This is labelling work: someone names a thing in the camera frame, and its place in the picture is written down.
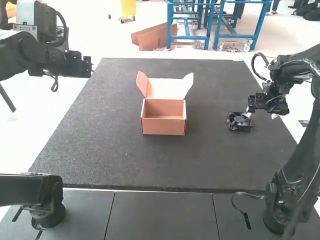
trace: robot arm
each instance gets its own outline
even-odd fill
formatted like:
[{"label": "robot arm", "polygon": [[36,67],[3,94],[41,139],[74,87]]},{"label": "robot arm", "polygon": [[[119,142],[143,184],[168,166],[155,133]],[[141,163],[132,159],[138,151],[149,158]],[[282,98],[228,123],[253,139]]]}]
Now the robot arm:
[{"label": "robot arm", "polygon": [[[16,23],[8,23],[6,4],[0,0],[0,81],[26,70],[30,76],[54,78],[51,87],[56,92],[58,77],[89,78],[90,56],[69,50],[69,28],[60,12],[37,0],[10,0],[16,3]],[[60,18],[63,26],[57,26]],[[14,104],[0,84],[0,95],[12,112]]]},{"label": "robot arm", "polygon": [[0,30],[0,81],[28,70],[30,76],[90,78],[91,58],[79,51],[61,51],[37,41],[27,31]]},{"label": "robot arm", "polygon": [[[51,90],[55,92],[58,76],[91,77],[91,57],[84,56],[82,60],[79,51],[69,50],[69,29],[58,11],[35,0],[10,0],[17,3],[17,21],[7,24],[7,2],[0,0],[0,82],[28,70],[30,76],[53,77]],[[63,26],[57,26],[57,17]],[[10,99],[3,94],[1,85],[0,94],[8,103]],[[37,230],[54,227],[65,215],[60,176],[0,174],[0,192],[5,193],[0,197],[0,207],[22,205],[13,221],[22,210],[27,210],[31,213],[31,224]]]},{"label": "robot arm", "polygon": [[264,109],[271,114],[289,113],[286,95],[294,84],[312,78],[311,93],[315,97],[309,124],[291,158],[275,173],[265,189],[265,226],[274,234],[288,240],[298,222],[309,220],[320,192],[320,44],[293,55],[279,55],[270,64],[271,80],[265,80],[262,93],[248,98],[248,112]]},{"label": "robot arm", "polygon": [[65,215],[63,181],[60,176],[40,173],[0,174],[0,207],[22,205],[12,220],[15,222],[22,210],[31,214],[31,224],[36,230],[56,226]]}]

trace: flattened cardboard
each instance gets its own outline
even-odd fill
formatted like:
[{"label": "flattened cardboard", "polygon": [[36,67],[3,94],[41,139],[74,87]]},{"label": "flattened cardboard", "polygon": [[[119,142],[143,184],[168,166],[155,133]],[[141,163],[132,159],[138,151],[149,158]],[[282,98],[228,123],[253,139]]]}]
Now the flattened cardboard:
[{"label": "flattened cardboard", "polygon": [[187,124],[184,100],[194,82],[194,74],[183,79],[149,79],[139,71],[136,85],[145,97],[141,109],[144,135],[185,135]]},{"label": "flattened cardboard", "polygon": [[[176,36],[178,25],[171,25],[171,35]],[[131,34],[133,44],[139,46],[140,51],[153,51],[167,45],[167,23],[162,23]]]}]

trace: blue workbench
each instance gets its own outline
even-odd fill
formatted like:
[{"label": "blue workbench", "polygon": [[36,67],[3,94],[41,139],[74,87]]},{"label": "blue workbench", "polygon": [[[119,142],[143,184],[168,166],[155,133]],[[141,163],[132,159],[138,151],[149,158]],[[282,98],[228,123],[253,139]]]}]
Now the blue workbench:
[{"label": "blue workbench", "polygon": [[[224,14],[225,3],[235,4],[234,11],[232,14]],[[198,0],[197,2],[196,0],[193,0],[192,2],[177,2],[174,0],[168,0],[167,4],[167,49],[171,48],[171,40],[202,40],[204,41],[204,49],[208,50],[212,23],[213,19],[215,18],[217,19],[217,27],[214,33],[213,40],[214,50],[218,48],[219,38],[236,38],[251,40],[250,50],[254,50],[267,12],[268,4],[271,4],[271,0],[220,0],[220,3],[216,3],[215,0]],[[241,4],[263,4],[254,34],[238,34],[235,31],[239,18]],[[175,11],[175,6],[182,6],[183,11]],[[192,36],[190,34],[190,22],[188,22],[188,20],[192,20],[194,23],[197,22],[197,29],[201,29],[203,12],[203,26],[207,29],[206,36]],[[184,21],[185,35],[171,36],[170,25],[173,23],[173,20]],[[220,33],[221,24],[225,25],[225,27],[229,31],[229,34]]]}]

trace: computer fan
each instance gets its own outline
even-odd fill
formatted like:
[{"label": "computer fan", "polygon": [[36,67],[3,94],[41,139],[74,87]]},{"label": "computer fan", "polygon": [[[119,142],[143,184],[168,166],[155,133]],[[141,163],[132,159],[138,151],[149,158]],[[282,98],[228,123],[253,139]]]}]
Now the computer fan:
[{"label": "computer fan", "polygon": [[229,131],[251,132],[254,126],[247,113],[229,111],[226,117]]}]

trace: white floor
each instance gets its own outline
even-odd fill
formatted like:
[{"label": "white floor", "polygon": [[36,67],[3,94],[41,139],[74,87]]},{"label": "white floor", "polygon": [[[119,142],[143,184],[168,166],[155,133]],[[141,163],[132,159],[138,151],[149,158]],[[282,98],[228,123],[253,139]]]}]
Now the white floor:
[{"label": "white floor", "polygon": [[[190,49],[191,47],[177,48],[170,52],[139,52],[138,47],[131,43],[130,33],[166,22],[167,6],[164,2],[137,2],[136,21],[128,19],[124,24],[115,19],[120,15],[115,10],[117,0],[92,0],[90,5],[87,1],[78,0],[46,2],[64,16],[70,28],[70,49],[92,56],[95,64],[102,57],[141,57],[233,59],[244,60],[250,66],[252,53],[203,51]],[[290,15],[292,10],[287,6],[292,4],[293,0],[282,0],[278,8],[279,14],[265,17],[257,51],[276,57],[279,54],[296,53],[319,43],[320,22],[309,22]],[[257,4],[246,4],[242,20],[236,28],[238,33],[254,31],[260,8]],[[225,9],[230,12],[232,4]],[[108,19],[108,14],[112,14],[111,20]],[[212,27],[211,39],[214,29],[215,26]],[[262,62],[257,65],[259,63],[258,71],[268,76]],[[22,73],[1,82],[17,107],[17,111],[11,113],[0,98],[1,173],[20,173],[29,169],[86,82],[87,79],[61,77],[56,93],[50,91],[53,82],[48,77],[30,77],[27,73]],[[308,120],[312,110],[310,85],[303,83],[293,87],[287,101],[290,114],[282,120],[299,142],[305,128],[298,120]],[[0,219],[7,209],[8,207],[0,208]]]}]

